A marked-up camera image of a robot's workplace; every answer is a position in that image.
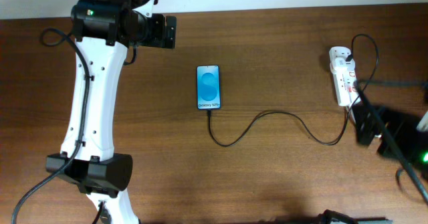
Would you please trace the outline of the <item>blue Galaxy smartphone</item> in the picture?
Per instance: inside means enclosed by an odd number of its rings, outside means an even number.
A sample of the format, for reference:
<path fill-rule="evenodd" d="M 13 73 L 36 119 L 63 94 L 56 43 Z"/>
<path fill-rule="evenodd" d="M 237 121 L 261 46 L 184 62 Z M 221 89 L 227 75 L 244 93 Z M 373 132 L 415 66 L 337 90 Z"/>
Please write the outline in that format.
<path fill-rule="evenodd" d="M 199 110 L 220 109 L 219 66 L 197 67 L 197 107 Z"/>

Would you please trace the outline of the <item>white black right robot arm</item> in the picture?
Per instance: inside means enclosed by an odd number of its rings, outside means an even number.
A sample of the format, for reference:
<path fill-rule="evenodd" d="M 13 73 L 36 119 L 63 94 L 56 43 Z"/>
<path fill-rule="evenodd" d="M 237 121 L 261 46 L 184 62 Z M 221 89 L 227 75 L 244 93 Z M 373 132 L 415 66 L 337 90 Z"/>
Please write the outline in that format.
<path fill-rule="evenodd" d="M 379 118 L 385 124 L 397 148 L 401 151 L 405 160 L 421 173 L 424 181 L 427 180 L 427 116 L 422 118 L 388 109 L 384 106 L 375 108 Z M 371 113 L 362 106 L 353 108 L 356 114 L 356 135 L 360 144 L 368 146 L 375 135 L 382 130 L 377 125 Z M 315 218 L 315 223 L 392 223 L 384 217 L 355 219 L 326 210 Z"/>

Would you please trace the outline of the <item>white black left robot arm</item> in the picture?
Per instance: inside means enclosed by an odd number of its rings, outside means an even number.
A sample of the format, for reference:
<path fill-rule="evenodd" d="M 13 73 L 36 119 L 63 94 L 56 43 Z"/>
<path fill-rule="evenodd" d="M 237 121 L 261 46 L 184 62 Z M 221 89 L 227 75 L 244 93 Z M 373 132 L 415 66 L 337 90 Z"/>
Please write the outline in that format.
<path fill-rule="evenodd" d="M 172 49 L 177 20 L 154 13 L 158 0 L 79 0 L 71 11 L 76 81 L 66 137 L 46 169 L 77 186 L 103 223 L 138 223 L 127 187 L 133 160 L 114 150 L 118 81 L 128 52 Z"/>

